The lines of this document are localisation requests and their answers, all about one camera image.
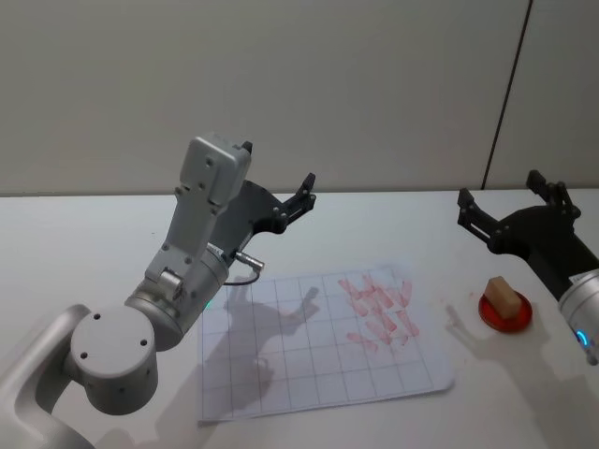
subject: blue indicator light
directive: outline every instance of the blue indicator light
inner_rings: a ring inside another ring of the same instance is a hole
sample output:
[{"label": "blue indicator light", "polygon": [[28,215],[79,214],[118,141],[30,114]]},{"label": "blue indicator light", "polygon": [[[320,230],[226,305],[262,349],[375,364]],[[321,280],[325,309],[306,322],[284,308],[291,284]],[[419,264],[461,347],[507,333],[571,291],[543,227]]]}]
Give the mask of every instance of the blue indicator light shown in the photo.
[{"label": "blue indicator light", "polygon": [[577,330],[577,337],[580,340],[580,342],[582,343],[583,346],[588,346],[589,345],[589,341],[587,340],[587,336],[584,335],[584,332],[582,332],[581,330]]}]

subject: white table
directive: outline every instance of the white table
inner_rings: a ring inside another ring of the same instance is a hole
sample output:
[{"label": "white table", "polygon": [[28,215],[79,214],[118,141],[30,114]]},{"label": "white table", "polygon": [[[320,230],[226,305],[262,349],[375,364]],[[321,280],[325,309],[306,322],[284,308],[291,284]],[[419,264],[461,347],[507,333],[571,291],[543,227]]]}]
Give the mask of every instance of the white table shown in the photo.
[{"label": "white table", "polygon": [[[497,218],[540,201],[524,191],[475,197]],[[583,211],[577,233],[599,253],[599,191],[572,197]],[[415,297],[431,310],[456,368],[447,393],[199,429],[192,332],[159,356],[158,389],[141,411],[106,416],[72,384],[55,415],[99,449],[595,447],[599,369],[587,366],[555,299],[528,266],[489,253],[456,225],[456,200],[456,192],[322,194],[283,236],[259,236],[248,247],[267,261],[270,275],[394,259],[413,264]],[[169,196],[0,199],[0,357],[50,311],[124,301],[162,242],[173,207]],[[477,300],[499,275],[535,305],[524,334],[496,334],[478,318]],[[448,305],[463,326],[448,320]],[[464,329],[469,347],[455,338]]]}]

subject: small red dish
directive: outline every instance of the small red dish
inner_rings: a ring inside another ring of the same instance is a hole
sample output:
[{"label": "small red dish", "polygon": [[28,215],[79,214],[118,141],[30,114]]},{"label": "small red dish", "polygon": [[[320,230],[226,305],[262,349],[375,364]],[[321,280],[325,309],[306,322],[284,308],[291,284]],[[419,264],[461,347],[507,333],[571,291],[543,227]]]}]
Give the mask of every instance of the small red dish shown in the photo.
[{"label": "small red dish", "polygon": [[478,314],[488,326],[500,332],[511,334],[524,330],[533,319],[533,307],[529,300],[520,293],[516,295],[522,300],[522,306],[514,318],[508,320],[503,319],[499,313],[493,308],[487,297],[483,295],[478,301]]}]

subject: grid paper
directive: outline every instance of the grid paper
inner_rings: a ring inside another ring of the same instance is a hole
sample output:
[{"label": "grid paper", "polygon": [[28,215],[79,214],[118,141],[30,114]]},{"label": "grid paper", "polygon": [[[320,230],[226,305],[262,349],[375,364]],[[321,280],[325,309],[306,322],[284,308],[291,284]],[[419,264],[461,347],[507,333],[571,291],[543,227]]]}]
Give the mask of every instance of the grid paper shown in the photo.
[{"label": "grid paper", "polygon": [[423,312],[396,266],[223,287],[198,332],[199,422],[447,389]]}]

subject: black bracket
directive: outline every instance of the black bracket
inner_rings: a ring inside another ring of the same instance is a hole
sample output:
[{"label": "black bracket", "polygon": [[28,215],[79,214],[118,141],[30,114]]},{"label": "black bracket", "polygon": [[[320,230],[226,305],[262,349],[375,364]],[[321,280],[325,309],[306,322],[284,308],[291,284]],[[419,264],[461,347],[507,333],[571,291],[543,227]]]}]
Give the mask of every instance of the black bracket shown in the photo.
[{"label": "black bracket", "polygon": [[500,221],[480,209],[468,189],[461,189],[458,224],[487,243],[492,253],[524,259],[560,299],[572,285],[570,277],[599,268],[599,260],[574,233],[580,209],[572,204],[565,184],[547,183],[532,170],[526,186],[546,205],[517,210]]},{"label": "black bracket", "polygon": [[283,234],[287,227],[314,208],[312,193],[316,176],[310,173],[298,191],[281,202],[264,187],[244,181],[240,193],[223,212],[212,232],[210,243],[223,251],[231,265],[235,253],[260,232]]}]

